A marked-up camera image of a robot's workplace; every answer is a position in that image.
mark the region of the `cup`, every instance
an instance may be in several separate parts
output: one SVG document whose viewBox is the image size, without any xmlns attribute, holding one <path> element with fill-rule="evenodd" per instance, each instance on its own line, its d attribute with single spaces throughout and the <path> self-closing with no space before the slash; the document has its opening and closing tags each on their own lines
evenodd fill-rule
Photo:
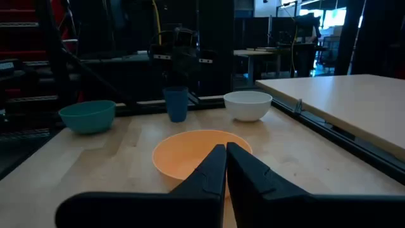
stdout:
<svg viewBox="0 0 405 228">
<path fill-rule="evenodd" d="M 185 86 L 167 87 L 163 89 L 163 96 L 166 101 L 166 109 L 172 122 L 183 122 L 187 117 L 189 104 L 189 89 Z"/>
</svg>

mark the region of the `window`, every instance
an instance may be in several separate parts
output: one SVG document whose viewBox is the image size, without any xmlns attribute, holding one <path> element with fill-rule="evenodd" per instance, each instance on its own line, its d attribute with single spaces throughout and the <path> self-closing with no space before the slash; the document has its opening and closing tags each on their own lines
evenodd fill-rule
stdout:
<svg viewBox="0 0 405 228">
<path fill-rule="evenodd" d="M 323 29 L 328 29 L 332 26 L 339 26 L 344 24 L 346 17 L 346 8 L 327 10 L 325 13 L 325 23 Z"/>
<path fill-rule="evenodd" d="M 360 29 L 360 27 L 361 27 L 361 22 L 363 22 L 363 16 L 362 16 L 362 15 L 360 16 L 359 29 Z"/>
</svg>

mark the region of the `metal frame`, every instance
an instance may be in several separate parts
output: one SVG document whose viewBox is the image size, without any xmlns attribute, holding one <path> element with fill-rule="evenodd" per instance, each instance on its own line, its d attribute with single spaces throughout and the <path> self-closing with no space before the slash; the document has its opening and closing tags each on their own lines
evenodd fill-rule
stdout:
<svg viewBox="0 0 405 228">
<path fill-rule="evenodd" d="M 70 89 L 68 72 L 66 68 L 66 63 L 70 62 L 78 67 L 84 75 L 87 77 L 92 77 L 95 80 L 102 82 L 111 93 L 117 95 L 126 105 L 127 109 L 131 109 L 130 111 L 126 111 L 125 113 L 131 113 L 132 115 L 137 114 L 147 114 L 147 113 L 161 113 L 165 111 L 165 106 L 157 107 L 156 105 L 143 105 L 136 102 L 136 100 L 131 99 L 130 97 L 126 96 L 116 88 L 114 88 L 111 84 L 109 84 L 106 80 L 104 80 L 100 75 L 93 72 L 90 68 L 85 66 L 76 56 L 69 53 L 63 46 L 63 41 L 61 40 L 61 36 L 58 33 L 58 29 L 56 28 L 56 24 L 53 18 L 53 12 L 51 5 L 48 0 L 36 0 L 35 1 L 35 10 L 39 17 L 39 26 L 44 31 L 46 40 L 47 40 L 47 55 L 49 56 L 49 63 L 51 66 L 51 70 L 57 75 L 56 82 L 58 84 L 58 97 L 61 100 L 62 105 L 70 105 L 73 102 L 73 91 Z M 164 60 L 170 59 L 169 56 L 154 56 L 155 58 L 163 58 Z M 200 59 L 200 63 L 213 63 L 212 60 L 207 59 Z M 199 98 L 195 94 L 191 94 L 190 100 L 194 103 L 195 106 L 198 106 L 197 109 L 207 109 L 211 108 L 211 103 L 207 102 L 200 102 Z"/>
<path fill-rule="evenodd" d="M 157 59 L 157 60 L 171 60 L 171 56 L 166 55 L 166 54 L 154 54 L 153 58 Z M 210 63 L 211 64 L 211 63 L 213 63 L 213 60 L 199 58 L 198 62 L 199 63 Z"/>
<path fill-rule="evenodd" d="M 405 185 L 405 165 L 403 165 L 401 162 L 396 162 L 388 157 L 380 156 L 360 146 L 349 138 L 320 125 L 318 122 L 311 120 L 308 117 L 305 117 L 301 114 L 300 102 L 296 104 L 295 110 L 291 110 L 289 107 L 277 100 L 273 100 L 271 105 L 324 138 L 328 139 L 332 143 L 360 158 L 377 170 L 383 172 L 385 175 L 388 175 L 397 182 Z"/>
<path fill-rule="evenodd" d="M 189 104 L 188 108 L 189 111 L 207 110 L 225 107 L 225 103 L 222 98 L 200 99 L 200 101 L 197 104 L 195 104 L 193 101 L 191 102 L 192 103 Z M 116 107 L 116 117 L 130 117 L 134 115 L 149 115 L 160 113 L 166 113 L 166 103 L 164 101 L 159 103 L 144 104 L 142 108 L 139 108 L 137 110 L 131 109 L 127 106 Z"/>
</svg>

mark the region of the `cable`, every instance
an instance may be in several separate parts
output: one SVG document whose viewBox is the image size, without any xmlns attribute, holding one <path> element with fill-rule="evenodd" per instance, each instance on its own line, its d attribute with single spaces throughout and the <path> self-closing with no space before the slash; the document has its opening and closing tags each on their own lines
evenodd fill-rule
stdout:
<svg viewBox="0 0 405 228">
<path fill-rule="evenodd" d="M 298 26 L 296 25 L 296 34 L 294 35 L 294 40 L 292 41 L 291 45 L 291 63 L 292 69 L 294 70 L 294 75 L 296 74 L 296 66 L 294 65 L 294 44 L 296 43 L 297 34 L 298 34 Z"/>
<path fill-rule="evenodd" d="M 159 45 L 162 45 L 162 36 L 160 35 L 161 29 L 160 29 L 160 17 L 159 17 L 158 6 L 156 5 L 155 0 L 152 0 L 152 2 L 153 2 L 153 6 L 154 6 L 154 12 L 156 15 L 156 23 L 158 24 Z"/>
<path fill-rule="evenodd" d="M 159 37 L 161 37 L 160 35 L 161 34 L 164 34 L 164 33 L 166 33 L 166 32 L 171 32 L 171 33 L 173 33 L 173 31 L 170 31 L 170 30 L 163 30 L 163 31 L 161 31 L 161 32 L 159 32 L 159 33 L 157 33 L 157 34 L 154 34 L 153 36 L 152 36 L 152 39 L 151 39 L 151 41 L 149 42 L 149 47 L 147 48 L 147 50 L 146 50 L 146 52 L 147 52 L 147 54 L 149 55 L 149 50 L 150 50 L 150 48 L 151 48 L 151 46 L 152 46 L 152 43 L 153 43 L 153 40 L 154 40 L 154 38 L 158 35 Z M 190 46 L 191 46 L 191 44 L 192 44 L 192 35 L 193 35 L 193 33 L 192 32 L 190 32 L 190 31 L 181 31 L 181 32 L 186 32 L 186 33 L 190 33 L 191 34 L 191 38 L 190 38 Z"/>
</svg>

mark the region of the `desk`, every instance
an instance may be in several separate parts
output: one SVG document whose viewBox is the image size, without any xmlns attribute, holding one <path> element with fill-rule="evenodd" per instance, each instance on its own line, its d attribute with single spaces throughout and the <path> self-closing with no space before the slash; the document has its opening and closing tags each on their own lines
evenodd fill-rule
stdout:
<svg viewBox="0 0 405 228">
<path fill-rule="evenodd" d="M 276 76 L 278 77 L 280 75 L 280 69 L 281 69 L 281 55 L 280 55 L 280 50 L 274 51 L 274 52 L 269 52 L 269 51 L 250 51 L 250 50 L 234 50 L 234 56 L 241 56 L 241 57 L 246 57 L 248 59 L 248 64 L 247 64 L 247 86 L 252 87 L 254 85 L 254 79 L 253 79 L 253 74 L 254 74 L 254 61 L 256 59 L 263 59 L 266 57 L 269 57 L 271 55 L 277 55 L 277 69 L 276 69 Z"/>
<path fill-rule="evenodd" d="M 152 151 L 196 129 L 243 137 L 257 158 L 311 193 L 405 194 L 405 186 L 277 109 L 254 123 L 232 120 L 224 109 L 190 111 L 183 123 L 164 113 L 116 118 L 110 131 L 93 136 L 62 130 L 0 181 L 1 227 L 54 227 L 56 207 L 83 191 L 168 192 Z M 229 199 L 224 213 L 224 227 L 236 227 Z"/>
<path fill-rule="evenodd" d="M 405 160 L 405 80 L 374 75 L 258 80 L 257 85 Z"/>
</svg>

